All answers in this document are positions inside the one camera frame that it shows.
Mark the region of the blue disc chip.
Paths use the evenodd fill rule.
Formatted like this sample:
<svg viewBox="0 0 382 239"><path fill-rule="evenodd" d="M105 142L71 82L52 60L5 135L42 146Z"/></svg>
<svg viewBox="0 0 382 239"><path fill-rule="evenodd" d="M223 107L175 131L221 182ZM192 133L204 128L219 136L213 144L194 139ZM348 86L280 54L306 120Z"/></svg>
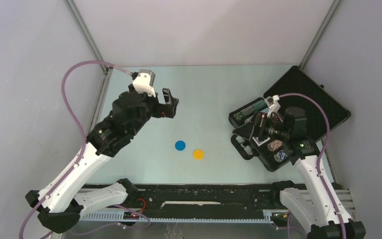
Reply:
<svg viewBox="0 0 382 239"><path fill-rule="evenodd" d="M186 148L186 143L182 140L178 140L176 143L175 143L175 149L178 150L178 151L182 151Z"/></svg>

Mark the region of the yellow disc chip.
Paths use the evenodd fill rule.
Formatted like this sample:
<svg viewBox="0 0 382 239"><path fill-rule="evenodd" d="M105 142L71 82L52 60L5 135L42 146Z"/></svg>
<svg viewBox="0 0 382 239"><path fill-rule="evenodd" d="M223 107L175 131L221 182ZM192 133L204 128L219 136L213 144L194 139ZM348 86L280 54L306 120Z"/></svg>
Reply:
<svg viewBox="0 0 382 239"><path fill-rule="evenodd" d="M195 160L202 160L204 158L204 151L201 149L196 149L193 151L192 156Z"/></svg>

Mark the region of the black poker case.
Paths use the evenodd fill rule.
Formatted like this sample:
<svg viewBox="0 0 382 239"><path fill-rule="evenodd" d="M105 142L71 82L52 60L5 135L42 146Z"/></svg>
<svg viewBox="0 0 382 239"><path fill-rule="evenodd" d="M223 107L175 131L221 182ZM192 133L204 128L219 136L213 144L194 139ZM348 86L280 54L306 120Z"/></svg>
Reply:
<svg viewBox="0 0 382 239"><path fill-rule="evenodd" d="M250 104L274 95L280 96L279 103L281 105L281 108L275 116L276 119L282 120L285 115L285 110L289 107L304 109L308 119L307 134L316 142L319 142L326 136L327 127L321 113L322 111L325 112L328 118L330 130L335 129L351 117L351 112L326 92L323 85L317 84L297 66L292 66L279 80L264 92L262 97L258 97L232 111L228 116L229 122L235 129L248 123L256 112L244 120L236 120L233 115ZM259 112L267 113L268 106ZM271 141L273 140L271 139L261 146L256 146L252 139L248 141L236 135L232 135L231 137L232 145L244 160L250 160L256 157L268 171L274 172L287 164L289 159L283 162L275 161L274 154L284 148L282 146L277 151L270 152L267 145Z"/></svg>

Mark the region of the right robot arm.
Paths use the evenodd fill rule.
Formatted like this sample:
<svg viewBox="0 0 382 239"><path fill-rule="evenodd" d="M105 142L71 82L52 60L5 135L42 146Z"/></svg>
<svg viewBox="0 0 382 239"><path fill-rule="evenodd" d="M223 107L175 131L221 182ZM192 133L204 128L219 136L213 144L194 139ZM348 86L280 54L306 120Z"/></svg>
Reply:
<svg viewBox="0 0 382 239"><path fill-rule="evenodd" d="M308 239L362 239L366 235L365 226L354 221L341 203L325 173L321 152L306 133L306 123L303 109L289 107L283 121L257 112L232 133L247 140L269 137L283 143L287 157L306 185L311 202L295 187L272 191L269 200L275 208L285 206L299 221Z"/></svg>

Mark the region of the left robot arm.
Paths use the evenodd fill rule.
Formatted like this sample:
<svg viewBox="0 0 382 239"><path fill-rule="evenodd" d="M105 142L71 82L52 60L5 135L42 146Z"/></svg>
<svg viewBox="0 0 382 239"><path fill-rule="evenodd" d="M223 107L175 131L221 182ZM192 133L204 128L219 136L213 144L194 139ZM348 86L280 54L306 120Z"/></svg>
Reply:
<svg viewBox="0 0 382 239"><path fill-rule="evenodd" d="M179 99L163 88L165 103L157 96L130 89L112 103L108 116L86 137L72 162L40 191L31 190L25 198L38 212L38 220L54 233L71 229L82 216L100 209L121 205L132 207L137 202L138 189L127 178L88 193L79 193L88 179L105 163L128 145L150 118L173 118Z"/></svg>

